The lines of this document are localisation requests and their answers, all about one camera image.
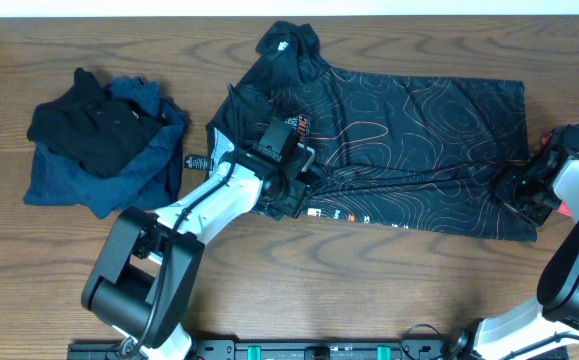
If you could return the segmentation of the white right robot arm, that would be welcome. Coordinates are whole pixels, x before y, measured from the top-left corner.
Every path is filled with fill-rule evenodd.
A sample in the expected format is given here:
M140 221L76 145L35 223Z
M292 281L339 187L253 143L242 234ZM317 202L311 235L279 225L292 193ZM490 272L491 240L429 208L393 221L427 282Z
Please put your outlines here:
M554 129L528 164L508 169L495 198L530 225L560 206L574 226L544 268L534 297L462 330L448 359L565 359L579 344L579 126Z

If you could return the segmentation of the black shirt orange contour lines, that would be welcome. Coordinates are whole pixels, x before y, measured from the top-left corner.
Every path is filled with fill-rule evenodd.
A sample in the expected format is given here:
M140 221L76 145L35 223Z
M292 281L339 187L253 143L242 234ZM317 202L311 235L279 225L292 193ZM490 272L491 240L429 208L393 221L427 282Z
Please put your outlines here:
M498 204L498 175L527 161L519 81L372 74L330 65L307 24L274 23L258 60L207 124L213 160L274 121L302 129L314 162L307 215L533 241Z

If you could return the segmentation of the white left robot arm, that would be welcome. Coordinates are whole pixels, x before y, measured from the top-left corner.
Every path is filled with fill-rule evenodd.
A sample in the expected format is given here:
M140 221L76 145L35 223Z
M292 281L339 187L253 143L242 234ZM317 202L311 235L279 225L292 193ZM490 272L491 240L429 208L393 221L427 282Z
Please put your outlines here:
M257 205L298 217L309 190L301 178L314 158L302 143L234 148L177 202L153 212L124 210L81 295L86 310L124 336L106 352L118 359L185 358L192 340L180 320L206 245Z

